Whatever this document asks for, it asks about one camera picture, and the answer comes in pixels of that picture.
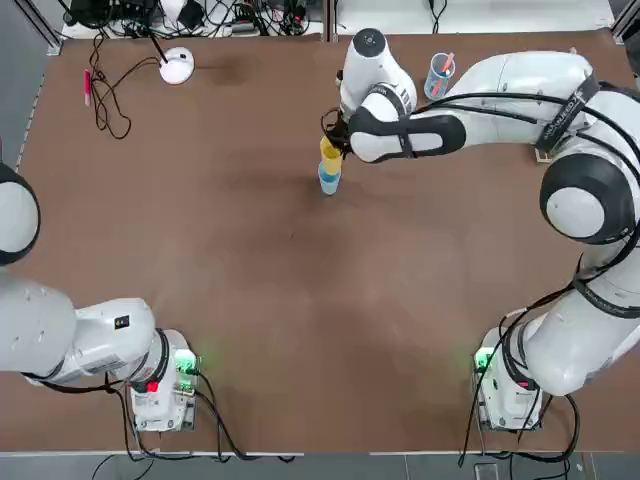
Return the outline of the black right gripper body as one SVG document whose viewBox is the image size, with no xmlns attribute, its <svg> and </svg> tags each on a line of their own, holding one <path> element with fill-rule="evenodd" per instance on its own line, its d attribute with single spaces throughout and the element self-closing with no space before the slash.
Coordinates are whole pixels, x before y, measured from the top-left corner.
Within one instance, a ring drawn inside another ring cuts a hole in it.
<svg viewBox="0 0 640 480">
<path fill-rule="evenodd" d="M 326 124 L 325 136 L 332 146 L 349 145 L 348 124 L 344 121 L 341 113 L 337 113 L 336 118 Z"/>
</svg>

